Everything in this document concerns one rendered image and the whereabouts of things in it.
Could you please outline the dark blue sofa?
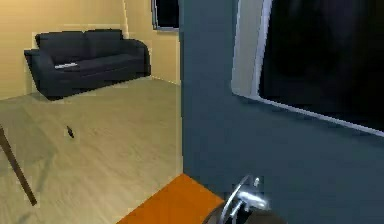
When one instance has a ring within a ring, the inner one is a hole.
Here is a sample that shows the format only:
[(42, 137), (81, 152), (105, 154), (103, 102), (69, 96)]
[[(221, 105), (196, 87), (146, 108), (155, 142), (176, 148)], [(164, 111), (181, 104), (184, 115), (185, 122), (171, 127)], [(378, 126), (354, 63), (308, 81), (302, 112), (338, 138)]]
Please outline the dark blue sofa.
[[(120, 29), (40, 33), (35, 40), (24, 56), (38, 92), (51, 101), (151, 74), (146, 44)], [(78, 66), (54, 68), (72, 62)]]

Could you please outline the large white framed window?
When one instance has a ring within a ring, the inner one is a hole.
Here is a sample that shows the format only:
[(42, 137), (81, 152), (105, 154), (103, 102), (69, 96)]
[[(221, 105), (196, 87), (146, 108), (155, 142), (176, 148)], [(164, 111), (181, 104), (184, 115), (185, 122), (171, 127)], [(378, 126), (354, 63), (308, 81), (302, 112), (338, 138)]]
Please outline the large white framed window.
[(384, 137), (384, 0), (238, 0), (231, 90)]

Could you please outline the brown wooden furniture leg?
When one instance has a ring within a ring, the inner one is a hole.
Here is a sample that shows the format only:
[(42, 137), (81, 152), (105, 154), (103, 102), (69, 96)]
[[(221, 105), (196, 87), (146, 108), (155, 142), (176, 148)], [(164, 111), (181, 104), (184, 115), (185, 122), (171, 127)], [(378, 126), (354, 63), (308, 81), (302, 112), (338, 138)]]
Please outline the brown wooden furniture leg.
[(27, 179), (24, 176), (24, 173), (22, 172), (16, 157), (14, 156), (10, 143), (8, 139), (6, 138), (5, 132), (2, 127), (0, 127), (0, 147), (4, 151), (15, 175), (17, 176), (23, 191), (25, 192), (26, 196), (28, 197), (30, 203), (32, 206), (35, 206), (37, 204), (36, 197), (33, 194), (33, 191), (31, 190)]

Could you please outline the silver metal round object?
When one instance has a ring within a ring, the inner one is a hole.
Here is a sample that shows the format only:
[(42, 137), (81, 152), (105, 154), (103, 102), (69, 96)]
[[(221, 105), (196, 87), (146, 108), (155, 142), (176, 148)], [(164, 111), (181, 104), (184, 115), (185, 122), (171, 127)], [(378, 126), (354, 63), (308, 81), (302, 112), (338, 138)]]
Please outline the silver metal round object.
[(260, 185), (259, 177), (244, 176), (227, 200), (214, 208), (202, 224), (288, 224), (272, 211)]

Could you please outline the small grey framed window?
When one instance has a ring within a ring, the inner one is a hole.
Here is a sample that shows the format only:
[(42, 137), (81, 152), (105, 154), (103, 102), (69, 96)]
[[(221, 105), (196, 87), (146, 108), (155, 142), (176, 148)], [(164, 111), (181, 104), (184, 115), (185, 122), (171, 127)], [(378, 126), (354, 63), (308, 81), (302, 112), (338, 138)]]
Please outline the small grey framed window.
[(178, 0), (151, 0), (151, 12), (155, 30), (179, 29)]

